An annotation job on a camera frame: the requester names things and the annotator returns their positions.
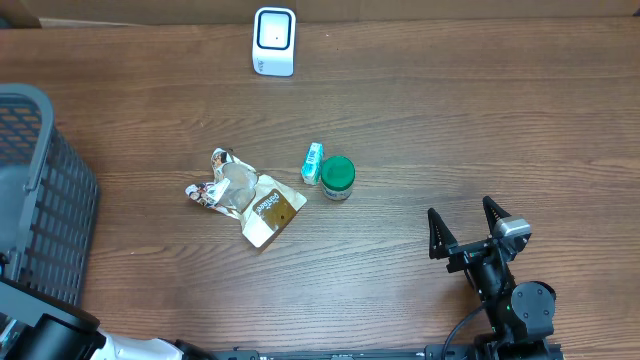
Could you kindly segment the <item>brown white snack bag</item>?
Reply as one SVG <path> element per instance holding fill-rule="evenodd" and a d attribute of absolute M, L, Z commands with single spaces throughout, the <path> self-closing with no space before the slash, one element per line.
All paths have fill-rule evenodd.
<path fill-rule="evenodd" d="M 298 191 L 222 148 L 212 153 L 211 166 L 214 180 L 191 184 L 185 194 L 208 209 L 238 220 L 242 235 L 256 248 L 269 244 L 307 202 Z"/>

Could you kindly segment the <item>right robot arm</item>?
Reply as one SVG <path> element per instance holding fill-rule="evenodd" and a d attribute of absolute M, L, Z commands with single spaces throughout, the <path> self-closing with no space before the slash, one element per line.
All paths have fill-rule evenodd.
<path fill-rule="evenodd" d="M 482 200 L 489 235 L 466 245 L 456 240 L 440 214 L 428 210 L 429 257 L 446 259 L 447 271 L 462 271 L 478 294 L 480 305 L 463 318 L 442 345 L 427 345 L 427 359 L 552 360 L 564 357 L 561 347 L 547 338 L 554 333 L 555 290 L 541 281 L 518 284 L 508 263 L 522 252 L 532 235 L 531 225 L 513 216 L 491 197 Z M 471 344 L 453 344 L 462 327 L 485 313 L 491 331 Z"/>

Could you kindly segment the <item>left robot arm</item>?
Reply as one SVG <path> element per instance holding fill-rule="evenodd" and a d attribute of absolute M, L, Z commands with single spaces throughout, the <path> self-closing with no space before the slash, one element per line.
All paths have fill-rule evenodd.
<path fill-rule="evenodd" d="M 19 360 L 212 359 L 183 341 L 112 335 L 93 315 L 15 281 L 1 280 L 1 357 Z"/>

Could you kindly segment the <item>small teal white box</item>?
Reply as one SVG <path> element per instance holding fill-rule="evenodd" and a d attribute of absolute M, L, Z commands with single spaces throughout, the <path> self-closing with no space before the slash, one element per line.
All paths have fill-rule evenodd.
<path fill-rule="evenodd" d="M 308 185 L 317 185 L 321 176 L 324 146 L 321 143 L 310 144 L 301 167 L 301 177 Z"/>

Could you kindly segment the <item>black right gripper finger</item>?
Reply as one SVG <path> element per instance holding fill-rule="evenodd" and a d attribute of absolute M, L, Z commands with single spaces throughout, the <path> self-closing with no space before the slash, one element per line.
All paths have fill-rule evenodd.
<path fill-rule="evenodd" d="M 487 219 L 490 233 L 494 232 L 494 228 L 499 220 L 510 217 L 510 214 L 500 207 L 490 196 L 484 196 L 482 199 L 483 209 Z"/>
<path fill-rule="evenodd" d="M 429 258 L 448 258 L 451 251 L 458 246 L 458 242 L 434 208 L 430 208 L 427 215 L 429 223 Z"/>

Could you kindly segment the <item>green lid jar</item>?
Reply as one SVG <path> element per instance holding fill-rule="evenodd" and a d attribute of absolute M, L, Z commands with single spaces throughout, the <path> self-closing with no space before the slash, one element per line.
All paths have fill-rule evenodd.
<path fill-rule="evenodd" d="M 331 200 L 346 200 L 353 191 L 356 169 L 345 156 L 329 157 L 321 168 L 323 193 Z"/>

